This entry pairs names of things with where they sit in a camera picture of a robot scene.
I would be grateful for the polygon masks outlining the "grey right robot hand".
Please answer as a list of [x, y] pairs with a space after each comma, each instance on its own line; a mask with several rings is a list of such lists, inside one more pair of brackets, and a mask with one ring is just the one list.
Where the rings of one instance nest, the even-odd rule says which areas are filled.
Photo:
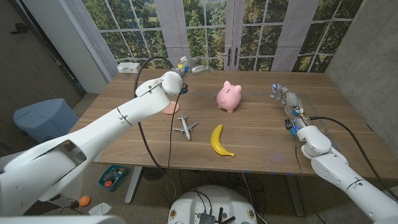
[[271, 98], [279, 100], [284, 107], [284, 111], [289, 117], [304, 114], [303, 104], [301, 99], [286, 86], [281, 84], [273, 84], [273, 95]]

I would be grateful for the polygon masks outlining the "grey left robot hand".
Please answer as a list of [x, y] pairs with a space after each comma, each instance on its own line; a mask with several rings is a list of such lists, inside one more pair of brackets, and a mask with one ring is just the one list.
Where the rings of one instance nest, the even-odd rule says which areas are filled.
[[201, 72], [213, 72], [214, 70], [207, 65], [197, 65], [197, 62], [201, 60], [200, 56], [188, 58], [182, 57], [177, 64], [177, 72], [185, 78], [189, 73], [199, 74]]

